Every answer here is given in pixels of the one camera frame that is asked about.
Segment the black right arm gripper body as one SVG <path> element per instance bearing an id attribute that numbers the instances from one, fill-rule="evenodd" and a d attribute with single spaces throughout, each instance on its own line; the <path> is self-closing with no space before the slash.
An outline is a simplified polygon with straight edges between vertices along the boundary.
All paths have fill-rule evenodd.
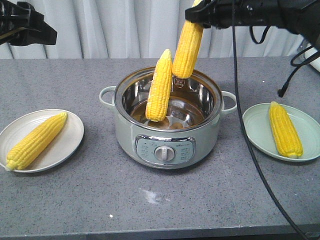
<path id="1" fill-rule="evenodd" d="M 277 0 L 218 0 L 214 23 L 219 28 L 231 26 L 285 27 Z"/>

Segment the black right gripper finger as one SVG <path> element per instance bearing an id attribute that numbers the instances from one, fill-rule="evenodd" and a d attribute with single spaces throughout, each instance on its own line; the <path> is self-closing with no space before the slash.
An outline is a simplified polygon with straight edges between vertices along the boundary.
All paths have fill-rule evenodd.
<path id="1" fill-rule="evenodd" d="M 203 28 L 215 26 L 216 7 L 216 0 L 195 0 L 192 7 L 185 10 L 185 20 L 199 24 Z"/>

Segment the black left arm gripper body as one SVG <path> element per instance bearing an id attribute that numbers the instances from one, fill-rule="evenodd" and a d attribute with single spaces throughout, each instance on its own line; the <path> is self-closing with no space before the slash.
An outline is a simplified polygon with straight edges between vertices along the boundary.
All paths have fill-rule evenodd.
<path id="1" fill-rule="evenodd" d="M 28 46 L 55 45 L 57 31 L 44 21 L 44 15 L 26 1 L 0 2 L 0 44 Z"/>

